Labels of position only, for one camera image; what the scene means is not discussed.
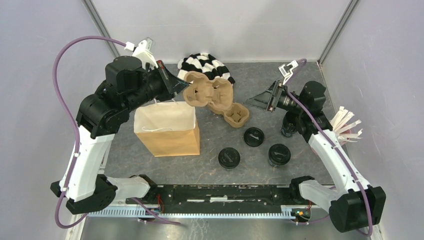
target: cable connector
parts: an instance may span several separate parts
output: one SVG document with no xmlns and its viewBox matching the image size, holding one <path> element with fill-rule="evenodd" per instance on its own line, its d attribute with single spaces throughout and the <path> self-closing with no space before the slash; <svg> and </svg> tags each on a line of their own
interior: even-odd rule
<svg viewBox="0 0 424 240">
<path fill-rule="evenodd" d="M 123 49 L 130 50 L 131 52 L 134 52 L 135 47 L 136 47 L 136 45 L 134 43 L 127 41 L 125 43 L 125 47 Z"/>
<path fill-rule="evenodd" d="M 293 76 L 293 70 L 299 66 L 299 63 L 296 60 L 291 61 L 289 64 L 283 64 L 278 67 L 278 70 L 281 72 L 284 80 L 282 85 L 286 85 L 287 81 Z"/>
</svg>

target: white wall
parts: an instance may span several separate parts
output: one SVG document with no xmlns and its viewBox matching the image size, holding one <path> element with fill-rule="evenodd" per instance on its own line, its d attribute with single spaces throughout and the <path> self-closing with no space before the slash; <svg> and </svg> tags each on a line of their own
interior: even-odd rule
<svg viewBox="0 0 424 240">
<path fill-rule="evenodd" d="M 60 240 L 66 232 L 55 224 L 58 199 L 49 188 L 65 173 L 74 136 L 56 99 L 52 66 L 65 44 L 99 33 L 79 0 L 2 1 L 0 29 L 0 239 Z M 65 54 L 58 79 L 73 114 L 112 59 L 98 40 Z"/>
<path fill-rule="evenodd" d="M 113 38 L 156 41 L 157 59 L 316 60 L 349 0 L 93 0 Z"/>
<path fill-rule="evenodd" d="M 382 186 L 389 240 L 422 239 L 424 215 L 424 1 L 361 1 L 324 62 L 333 105 L 362 120 L 347 145 L 361 173 Z"/>
</svg>

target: cable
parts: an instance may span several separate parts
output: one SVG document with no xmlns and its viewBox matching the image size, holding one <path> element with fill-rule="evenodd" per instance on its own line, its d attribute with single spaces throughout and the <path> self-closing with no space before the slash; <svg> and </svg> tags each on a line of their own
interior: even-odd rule
<svg viewBox="0 0 424 240">
<path fill-rule="evenodd" d="M 73 226 L 79 224 L 86 216 L 87 213 L 85 213 L 80 219 L 78 219 L 76 222 L 69 224 L 69 225 L 63 225 L 61 223 L 61 221 L 59 220 L 59 210 L 61 208 L 61 204 L 62 201 L 65 197 L 66 191 L 68 189 L 68 185 L 69 185 L 69 181 L 71 179 L 71 175 L 72 172 L 75 168 L 75 164 L 77 162 L 77 157 L 79 155 L 80 152 L 80 132 L 78 130 L 78 126 L 75 123 L 74 118 L 72 117 L 71 112 L 69 111 L 68 106 L 65 103 L 64 98 L 62 97 L 61 91 L 59 90 L 59 85 L 58 85 L 58 65 L 59 65 L 59 61 L 61 60 L 62 56 L 64 55 L 64 53 L 66 52 L 66 50 L 68 50 L 72 45 L 79 43 L 81 41 L 84 40 L 90 40 L 90 39 L 98 39 L 98 40 L 104 40 L 104 41 L 108 41 L 108 42 L 112 42 L 115 44 L 119 44 L 121 46 L 125 47 L 125 43 L 115 40 L 115 39 L 111 39 L 111 38 L 107 38 L 107 37 L 103 37 L 103 36 L 83 36 L 80 38 L 77 38 L 75 40 L 72 40 L 71 42 L 69 42 L 68 44 L 66 44 L 61 50 L 60 52 L 57 54 L 56 59 L 54 60 L 54 64 L 53 64 L 53 72 L 52 72 L 52 76 L 53 76 L 53 86 L 54 86 L 54 90 L 56 92 L 56 96 L 59 99 L 60 105 L 62 105 L 63 110 L 65 110 L 66 115 L 68 116 L 68 119 L 72 125 L 72 129 L 73 129 L 73 134 L 75 135 L 75 147 L 74 147 L 74 154 L 72 157 L 72 160 L 70 161 L 70 165 L 69 165 L 69 170 L 66 173 L 66 177 L 65 177 L 65 182 L 63 184 L 63 191 L 59 196 L 59 200 L 57 201 L 57 205 L 56 205 L 56 210 L 54 212 L 54 220 L 56 221 L 57 226 L 59 226 L 59 228 L 62 229 L 68 229 L 68 228 L 72 228 Z"/>
<path fill-rule="evenodd" d="M 147 221 L 146 223 L 149 224 L 171 224 L 171 225 L 181 225 L 180 222 L 177 221 L 168 221 L 166 219 L 163 219 L 162 217 L 158 216 L 157 214 L 154 214 L 152 211 L 150 211 L 140 200 L 138 200 L 136 197 L 132 197 L 132 200 L 134 200 L 136 203 L 138 203 L 144 210 L 146 210 L 150 215 L 155 217 L 156 219 L 162 220 L 162 221 Z"/>
<path fill-rule="evenodd" d="M 300 59 L 298 62 L 300 62 L 300 61 L 302 61 L 303 63 L 301 65 L 299 64 L 300 68 L 296 72 L 293 73 L 291 78 L 286 82 L 286 85 L 300 72 L 300 70 L 303 68 L 303 66 L 306 65 L 306 62 L 307 62 L 306 59 L 304 59 L 304 58 Z M 368 201 L 367 194 L 365 193 L 364 187 L 362 186 L 361 182 L 359 182 L 358 176 L 355 174 L 355 171 L 352 169 L 352 167 L 348 163 L 348 160 L 342 154 L 340 149 L 337 148 L 336 144 L 330 139 L 330 137 L 327 136 L 327 134 L 324 133 L 324 131 L 321 129 L 320 125 L 317 123 L 317 121 L 312 116 L 312 114 L 308 111 L 308 109 L 298 99 L 296 99 L 295 96 L 293 96 L 289 91 L 287 91 L 287 94 L 291 99 L 293 99 L 293 101 L 295 101 L 297 103 L 297 105 L 299 105 L 303 109 L 303 111 L 309 116 L 310 120 L 313 122 L 313 124 L 318 129 L 318 131 L 324 136 L 324 138 L 328 141 L 328 143 L 330 143 L 330 145 L 338 153 L 340 158 L 343 160 L 344 165 L 346 165 L 347 169 L 349 170 L 350 174 L 352 175 L 353 179 L 355 180 L 356 184 L 358 185 L 358 188 L 359 188 L 359 190 L 362 194 L 362 197 L 363 197 L 363 201 L 365 203 L 366 216 L 368 218 L 368 233 L 362 232 L 359 229 L 357 229 L 357 231 L 360 234 L 364 235 L 365 237 L 370 237 L 373 234 L 373 221 L 372 221 L 372 216 L 371 216 L 370 203 Z"/>
</svg>

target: metal frame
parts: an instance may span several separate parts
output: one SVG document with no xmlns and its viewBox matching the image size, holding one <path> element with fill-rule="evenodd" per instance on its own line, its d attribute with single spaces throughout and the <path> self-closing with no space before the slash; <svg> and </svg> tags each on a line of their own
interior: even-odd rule
<svg viewBox="0 0 424 240">
<path fill-rule="evenodd" d="M 337 26 L 334 29 L 334 32 L 332 33 L 330 39 L 328 40 L 327 45 L 324 48 L 324 51 L 322 51 L 321 56 L 318 59 L 318 63 L 320 65 L 322 65 L 325 62 L 327 56 L 329 55 L 331 49 L 333 48 L 341 32 L 345 28 L 346 23 L 349 21 L 352 13 L 354 12 L 355 8 L 358 6 L 359 2 L 360 0 L 350 0 L 349 5 L 347 5 L 346 10 L 344 11 L 343 15 L 340 18 L 340 21 L 338 22 Z"/>
<path fill-rule="evenodd" d="M 111 35 L 109 34 L 108 29 L 106 28 L 105 24 L 102 21 L 102 18 L 97 12 L 96 7 L 94 6 L 94 3 L 92 2 L 92 0 L 81 0 L 81 1 L 84 4 L 85 8 L 87 9 L 88 14 L 90 14 L 91 19 L 93 20 L 95 26 L 100 32 L 100 35 L 111 39 Z M 104 41 L 104 42 L 107 44 L 107 47 L 109 48 L 110 52 L 115 58 L 121 55 L 117 47 L 115 46 L 115 44 L 109 41 Z"/>
</svg>

